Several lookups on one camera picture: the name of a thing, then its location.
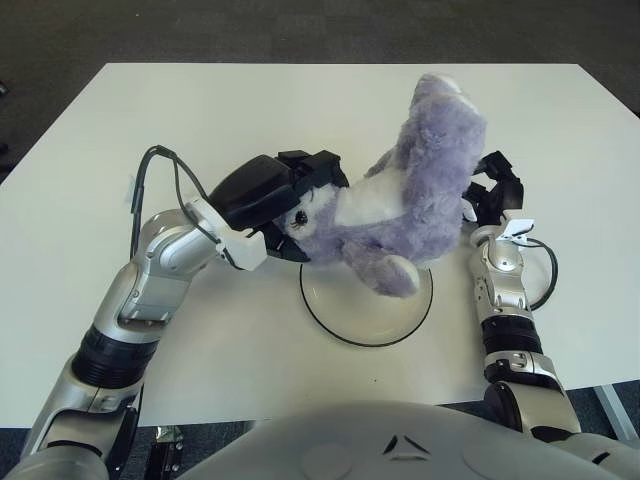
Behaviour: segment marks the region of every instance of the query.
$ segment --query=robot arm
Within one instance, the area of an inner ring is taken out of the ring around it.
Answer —
[[[78,352],[64,366],[23,458],[57,447],[66,447],[69,458],[72,451],[84,457],[82,450],[89,450],[117,472],[137,425],[144,371],[195,274],[216,254],[246,270],[266,259],[261,232],[232,230],[201,198],[186,207],[217,243],[181,210],[145,224],[137,253],[116,275]]]
[[[485,157],[476,173],[480,172],[497,181],[491,192],[472,184],[466,198],[474,205],[480,225],[470,237],[475,247],[470,270],[486,354],[484,375],[490,382],[485,402],[506,427],[598,464],[620,478],[640,477],[636,450],[581,433],[553,362],[543,353],[532,313],[535,304],[522,284],[520,249],[533,229],[533,220],[521,216],[524,189],[500,152]],[[552,280],[545,298],[553,286]]]
[[[143,173],[156,154],[174,166],[181,162],[170,150],[152,147],[141,163]],[[132,242],[135,254],[113,280],[79,350],[63,367],[27,438],[23,461],[12,472],[16,477],[10,477],[55,478],[59,469],[64,478],[86,478],[91,464],[100,478],[116,478],[137,425],[145,369],[193,277],[216,255],[243,270],[258,267],[267,253],[308,260],[271,220],[313,186],[345,185],[339,160],[326,151],[262,155],[208,198],[151,218]],[[143,190],[136,182],[134,222]]]

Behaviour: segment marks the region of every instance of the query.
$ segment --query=teddy bear leg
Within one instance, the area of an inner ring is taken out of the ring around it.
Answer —
[[[381,295],[410,297],[420,287],[417,268],[400,255],[356,242],[346,242],[342,254],[365,285]]]

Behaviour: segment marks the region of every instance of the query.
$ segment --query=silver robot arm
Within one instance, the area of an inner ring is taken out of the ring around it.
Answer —
[[[619,478],[640,478],[638,451],[620,442],[581,433],[580,423],[551,359],[536,333],[522,285],[526,244],[533,220],[505,210],[500,226],[471,234],[470,262],[478,320],[485,347],[485,402],[499,421],[599,465]]]
[[[215,255],[245,270],[266,259],[261,232],[232,230],[202,198],[185,207],[208,235],[182,210],[144,225],[135,256],[113,280],[7,478],[117,475],[137,425],[146,366],[193,277]]]

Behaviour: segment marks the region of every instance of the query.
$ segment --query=purple teddy bear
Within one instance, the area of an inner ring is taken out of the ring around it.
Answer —
[[[276,222],[312,263],[342,260],[374,291],[411,296],[420,286],[415,265],[458,245],[461,196],[485,129],[455,81],[424,75],[396,146],[362,180],[313,188]]]

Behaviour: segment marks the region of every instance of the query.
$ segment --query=white table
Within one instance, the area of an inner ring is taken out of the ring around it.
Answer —
[[[30,426],[126,263],[132,178],[161,143],[213,188],[260,153],[340,154],[353,181],[395,142],[419,75],[453,75],[525,185],[560,262],[536,313],[567,388],[640,377],[640,121],[576,65],[110,64],[0,187],[0,426]],[[168,162],[144,216],[175,207]],[[480,399],[481,338],[461,246],[433,267],[424,325],[388,348],[345,345],[306,312],[297,265],[214,262],[148,374],[144,424],[261,419],[337,402]],[[529,258],[532,296],[544,263]]]

